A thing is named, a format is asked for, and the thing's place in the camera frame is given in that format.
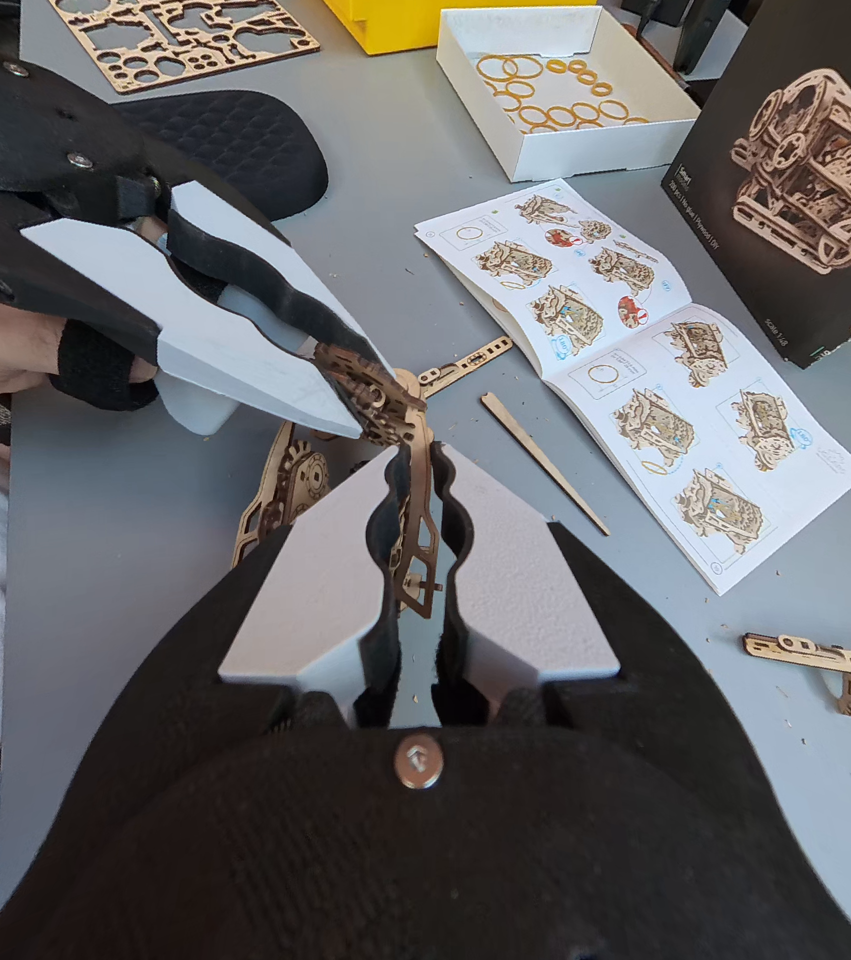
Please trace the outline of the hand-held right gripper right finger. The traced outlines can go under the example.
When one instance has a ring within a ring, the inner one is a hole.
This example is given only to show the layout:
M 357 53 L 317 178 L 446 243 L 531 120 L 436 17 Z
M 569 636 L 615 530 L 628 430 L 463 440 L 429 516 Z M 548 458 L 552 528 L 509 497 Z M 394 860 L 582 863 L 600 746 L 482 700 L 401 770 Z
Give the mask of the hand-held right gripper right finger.
M 552 524 L 450 445 L 431 446 L 445 581 L 433 703 L 440 716 L 494 716 L 542 684 L 606 679 L 621 664 Z

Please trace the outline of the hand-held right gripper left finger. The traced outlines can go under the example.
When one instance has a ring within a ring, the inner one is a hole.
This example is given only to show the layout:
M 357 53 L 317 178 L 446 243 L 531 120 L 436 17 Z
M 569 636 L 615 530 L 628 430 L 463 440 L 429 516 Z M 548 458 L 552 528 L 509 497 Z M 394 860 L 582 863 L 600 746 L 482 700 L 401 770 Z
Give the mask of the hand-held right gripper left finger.
M 390 447 L 296 520 L 222 660 L 222 681 L 327 693 L 347 724 L 400 660 L 390 561 L 409 450 Z

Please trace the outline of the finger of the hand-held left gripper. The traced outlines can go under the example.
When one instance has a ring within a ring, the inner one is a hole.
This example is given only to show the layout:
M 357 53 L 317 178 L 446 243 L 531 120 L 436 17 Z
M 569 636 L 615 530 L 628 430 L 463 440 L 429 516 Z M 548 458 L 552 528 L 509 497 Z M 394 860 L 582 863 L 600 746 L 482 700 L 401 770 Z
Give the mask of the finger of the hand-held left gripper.
M 295 249 L 224 198 L 190 181 L 171 191 L 170 257 L 225 285 L 213 303 L 251 321 L 275 346 L 313 362 L 319 344 L 390 366 Z
M 323 433 L 360 438 L 359 422 L 311 361 L 193 292 L 144 238 L 72 219 L 21 234 L 151 319 L 159 328 L 157 366 L 166 374 Z

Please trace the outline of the wooden gear mechanical model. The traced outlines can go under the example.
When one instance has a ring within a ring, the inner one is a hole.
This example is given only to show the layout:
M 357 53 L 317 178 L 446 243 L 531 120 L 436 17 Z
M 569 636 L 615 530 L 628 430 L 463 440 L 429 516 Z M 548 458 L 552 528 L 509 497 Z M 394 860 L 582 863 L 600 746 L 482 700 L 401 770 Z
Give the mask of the wooden gear mechanical model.
M 317 344 L 313 362 L 360 422 L 362 440 L 409 453 L 408 469 L 397 481 L 399 532 L 389 570 L 399 604 L 429 619 L 442 587 L 434 581 L 439 533 L 431 514 L 434 435 L 427 423 L 426 382 L 402 368 L 390 373 L 341 346 Z M 258 490 L 240 520 L 234 567 L 266 535 L 291 525 L 329 492 L 325 456 L 307 440 L 296 440 L 295 428 L 284 421 L 278 429 Z

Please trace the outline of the grey desk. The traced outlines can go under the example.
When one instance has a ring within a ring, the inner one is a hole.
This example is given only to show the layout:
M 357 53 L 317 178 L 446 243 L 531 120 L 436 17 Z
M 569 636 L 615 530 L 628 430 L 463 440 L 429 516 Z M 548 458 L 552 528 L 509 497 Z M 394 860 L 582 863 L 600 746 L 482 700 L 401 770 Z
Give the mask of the grey desk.
M 499 333 L 415 239 L 417 223 L 511 193 L 432 50 L 368 57 L 322 2 L 284 2 L 321 51 L 173 87 L 288 103 L 319 142 L 328 190 L 279 224 L 393 364 L 415 373 Z M 785 364 L 661 189 L 663 172 L 571 180 L 664 251 L 692 299 L 727 317 L 851 451 L 851 342 Z M 495 394 L 609 528 L 605 536 L 482 405 Z M 12 401 L 0 899 L 42 844 L 75 767 L 143 658 L 227 571 L 275 420 L 245 407 L 211 438 L 161 404 L 97 411 L 42 386 Z M 461 453 L 584 544 L 711 672 L 752 738 L 794 834 L 851 918 L 851 718 L 836 677 L 744 654 L 740 636 L 851 647 L 851 491 L 722 597 L 577 419 L 511 351 L 429 405 Z

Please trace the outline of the black quilted wrist rest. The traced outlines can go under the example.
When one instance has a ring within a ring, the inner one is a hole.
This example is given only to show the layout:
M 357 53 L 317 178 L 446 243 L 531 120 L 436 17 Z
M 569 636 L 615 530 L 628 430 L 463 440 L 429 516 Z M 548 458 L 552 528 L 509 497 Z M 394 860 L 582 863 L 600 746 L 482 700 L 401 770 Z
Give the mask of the black quilted wrist rest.
M 217 174 L 272 222 L 311 209 L 328 190 L 327 164 L 312 133 L 270 95 L 212 90 L 115 108 Z

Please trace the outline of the pointed wooden stick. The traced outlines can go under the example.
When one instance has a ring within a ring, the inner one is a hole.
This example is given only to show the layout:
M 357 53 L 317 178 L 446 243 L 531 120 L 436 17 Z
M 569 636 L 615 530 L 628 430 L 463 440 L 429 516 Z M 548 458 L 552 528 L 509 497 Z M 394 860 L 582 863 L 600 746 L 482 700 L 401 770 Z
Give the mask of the pointed wooden stick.
M 607 525 L 579 494 L 572 483 L 565 477 L 559 468 L 547 456 L 528 431 L 521 426 L 515 416 L 511 414 L 504 403 L 491 391 L 480 396 L 482 405 L 493 417 L 509 432 L 509 434 L 523 447 L 523 449 L 539 464 L 551 479 L 564 491 L 568 498 L 589 518 L 597 529 L 605 536 L 611 536 Z

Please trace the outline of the wooden cutout sheet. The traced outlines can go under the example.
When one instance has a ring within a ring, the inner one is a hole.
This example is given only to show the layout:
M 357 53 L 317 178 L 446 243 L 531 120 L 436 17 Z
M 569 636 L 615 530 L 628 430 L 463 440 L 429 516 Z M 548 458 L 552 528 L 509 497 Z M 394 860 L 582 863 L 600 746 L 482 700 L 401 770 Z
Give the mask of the wooden cutout sheet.
M 278 2 L 50 4 L 120 95 L 287 60 L 321 48 Z

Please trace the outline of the slotted wooden strip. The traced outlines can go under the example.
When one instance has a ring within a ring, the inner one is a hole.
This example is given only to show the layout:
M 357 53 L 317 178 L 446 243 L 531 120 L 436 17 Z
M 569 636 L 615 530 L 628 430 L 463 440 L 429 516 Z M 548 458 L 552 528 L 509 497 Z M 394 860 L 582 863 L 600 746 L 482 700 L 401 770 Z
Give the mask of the slotted wooden strip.
M 434 366 L 421 373 L 418 377 L 419 395 L 423 400 L 435 395 L 464 378 L 469 373 L 492 362 L 509 352 L 514 341 L 506 336 L 488 342 L 478 350 L 468 354 L 463 359 L 443 366 Z

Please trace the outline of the yellow box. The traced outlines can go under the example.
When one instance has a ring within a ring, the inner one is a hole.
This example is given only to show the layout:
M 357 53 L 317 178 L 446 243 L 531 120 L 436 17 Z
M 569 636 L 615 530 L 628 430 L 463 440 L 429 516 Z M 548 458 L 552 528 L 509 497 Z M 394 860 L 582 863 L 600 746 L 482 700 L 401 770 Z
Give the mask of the yellow box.
M 595 1 L 324 1 L 369 56 L 435 47 L 445 9 L 591 7 Z

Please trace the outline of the open instruction booklet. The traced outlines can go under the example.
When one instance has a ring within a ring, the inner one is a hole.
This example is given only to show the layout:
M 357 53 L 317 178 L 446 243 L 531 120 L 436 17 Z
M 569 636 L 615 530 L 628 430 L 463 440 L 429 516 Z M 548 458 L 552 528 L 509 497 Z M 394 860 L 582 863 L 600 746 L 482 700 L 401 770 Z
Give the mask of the open instruction booklet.
M 851 489 L 851 453 L 753 343 L 562 179 L 415 231 L 718 594 Z

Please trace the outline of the wooden strip with side piece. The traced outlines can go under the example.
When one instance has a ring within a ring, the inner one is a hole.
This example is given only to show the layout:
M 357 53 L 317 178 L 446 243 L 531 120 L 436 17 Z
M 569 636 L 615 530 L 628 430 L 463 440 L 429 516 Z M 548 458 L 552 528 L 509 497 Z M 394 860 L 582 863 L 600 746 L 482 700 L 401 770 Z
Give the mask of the wooden strip with side piece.
M 744 651 L 752 657 L 839 673 L 842 693 L 836 699 L 836 709 L 851 717 L 851 650 L 837 645 L 819 645 L 792 634 L 769 636 L 747 632 L 741 640 Z

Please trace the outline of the white cardboard tray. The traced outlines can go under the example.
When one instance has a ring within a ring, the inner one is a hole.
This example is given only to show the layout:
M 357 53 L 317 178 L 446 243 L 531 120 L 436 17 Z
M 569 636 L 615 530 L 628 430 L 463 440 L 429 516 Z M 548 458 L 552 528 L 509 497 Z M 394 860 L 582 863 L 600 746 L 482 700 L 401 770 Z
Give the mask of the white cardboard tray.
M 506 117 L 474 63 L 486 54 L 582 57 L 646 125 L 524 135 Z M 670 163 L 699 106 L 601 6 L 447 8 L 437 62 L 512 183 Z

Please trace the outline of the black model kit box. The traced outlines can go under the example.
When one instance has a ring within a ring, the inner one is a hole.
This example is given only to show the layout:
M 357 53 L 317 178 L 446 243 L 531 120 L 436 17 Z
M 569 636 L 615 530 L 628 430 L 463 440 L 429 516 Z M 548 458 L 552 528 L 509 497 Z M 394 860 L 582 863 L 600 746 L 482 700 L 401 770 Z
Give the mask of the black model kit box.
M 661 185 L 780 356 L 851 340 L 851 2 L 764 2 Z

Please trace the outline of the black object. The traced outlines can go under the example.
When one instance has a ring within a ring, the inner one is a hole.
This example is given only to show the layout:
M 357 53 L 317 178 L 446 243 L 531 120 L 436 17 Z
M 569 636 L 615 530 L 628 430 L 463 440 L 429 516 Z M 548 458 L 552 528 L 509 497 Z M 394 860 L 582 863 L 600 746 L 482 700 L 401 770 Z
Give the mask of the black object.
M 621 8 L 639 16 L 636 35 L 641 36 L 654 20 L 669 27 L 680 27 L 673 68 L 683 74 L 698 65 L 709 42 L 727 11 L 739 26 L 747 26 L 761 2 L 746 1 L 622 1 Z

